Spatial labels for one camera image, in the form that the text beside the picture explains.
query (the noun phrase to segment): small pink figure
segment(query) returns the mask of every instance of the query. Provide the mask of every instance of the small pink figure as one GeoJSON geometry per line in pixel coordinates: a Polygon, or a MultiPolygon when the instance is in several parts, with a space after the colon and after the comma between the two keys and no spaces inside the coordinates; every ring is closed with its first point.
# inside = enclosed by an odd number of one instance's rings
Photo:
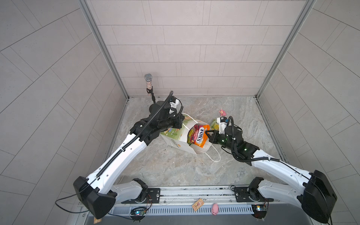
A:
{"type": "Polygon", "coordinates": [[[217,203],[212,205],[212,209],[211,209],[211,213],[213,215],[216,215],[219,212],[219,206],[217,205],[217,203]]]}
{"type": "Polygon", "coordinates": [[[223,109],[220,109],[219,113],[220,116],[226,116],[226,112],[223,109]]]}

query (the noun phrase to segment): tiled wall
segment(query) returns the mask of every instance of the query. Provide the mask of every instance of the tiled wall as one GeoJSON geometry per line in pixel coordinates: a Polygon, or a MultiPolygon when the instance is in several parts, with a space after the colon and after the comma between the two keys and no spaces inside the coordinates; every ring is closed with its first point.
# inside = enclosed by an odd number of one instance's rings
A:
{"type": "Polygon", "coordinates": [[[255,95],[304,2],[87,1],[130,96],[255,95]]]}
{"type": "Polygon", "coordinates": [[[318,0],[260,97],[290,163],[325,172],[360,224],[360,1],[318,0]]]}
{"type": "Polygon", "coordinates": [[[102,163],[125,97],[76,0],[2,0],[0,21],[0,224],[65,224],[54,201],[102,163]]]}

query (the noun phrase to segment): gray marble surface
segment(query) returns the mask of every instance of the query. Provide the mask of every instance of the gray marble surface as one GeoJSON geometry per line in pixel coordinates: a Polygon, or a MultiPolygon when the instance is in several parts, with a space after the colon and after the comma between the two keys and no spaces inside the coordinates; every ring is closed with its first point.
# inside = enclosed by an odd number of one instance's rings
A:
{"type": "MultiPolygon", "coordinates": [[[[275,145],[253,97],[181,97],[184,113],[210,124],[220,116],[219,109],[233,116],[234,123],[243,129],[243,138],[279,158],[275,145]]],[[[115,141],[113,152],[122,143],[135,122],[149,116],[151,98],[131,98],[115,141]]],[[[220,162],[211,161],[207,155],[194,155],[173,148],[162,137],[153,140],[125,168],[115,184],[126,183],[134,178],[142,179],[149,186],[172,185],[247,185],[256,176],[282,183],[271,174],[236,161],[225,153],[220,145],[214,147],[221,155],[220,162]]],[[[218,153],[211,147],[207,153],[214,160],[218,153]]]]}

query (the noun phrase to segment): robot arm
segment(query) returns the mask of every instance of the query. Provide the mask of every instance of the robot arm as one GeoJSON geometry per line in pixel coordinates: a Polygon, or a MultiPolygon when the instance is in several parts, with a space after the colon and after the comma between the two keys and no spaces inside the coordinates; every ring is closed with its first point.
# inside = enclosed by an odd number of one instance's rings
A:
{"type": "Polygon", "coordinates": [[[220,117],[217,121],[219,131],[205,132],[211,143],[230,149],[237,161],[263,169],[288,184],[276,184],[256,177],[248,190],[252,198],[255,198],[254,201],[258,200],[260,195],[264,198],[274,198],[302,208],[318,222],[328,222],[337,196],[323,173],[317,170],[311,173],[296,168],[245,142],[242,129],[234,125],[231,116],[229,119],[220,117]]]}
{"type": "Polygon", "coordinates": [[[149,108],[148,118],[141,119],[131,128],[120,147],[87,178],[78,177],[73,185],[79,200],[96,217],[102,218],[116,202],[128,199],[142,201],[148,186],[140,179],[127,184],[113,185],[131,160],[157,138],[160,132],[171,127],[181,128],[183,107],[177,111],[179,100],[171,91],[165,101],[158,101],[149,108]]]}

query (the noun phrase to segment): small wooden tag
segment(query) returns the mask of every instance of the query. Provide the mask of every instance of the small wooden tag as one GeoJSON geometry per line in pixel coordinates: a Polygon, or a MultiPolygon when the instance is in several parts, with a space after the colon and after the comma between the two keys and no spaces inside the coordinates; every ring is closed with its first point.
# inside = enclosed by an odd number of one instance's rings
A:
{"type": "Polygon", "coordinates": [[[101,222],[101,218],[100,218],[100,219],[96,219],[96,218],[94,217],[94,224],[97,224],[97,223],[99,223],[99,222],[101,222]]]}
{"type": "Polygon", "coordinates": [[[193,204],[193,209],[194,211],[197,211],[202,205],[204,204],[204,201],[199,198],[199,200],[197,200],[194,204],[193,204]]]}

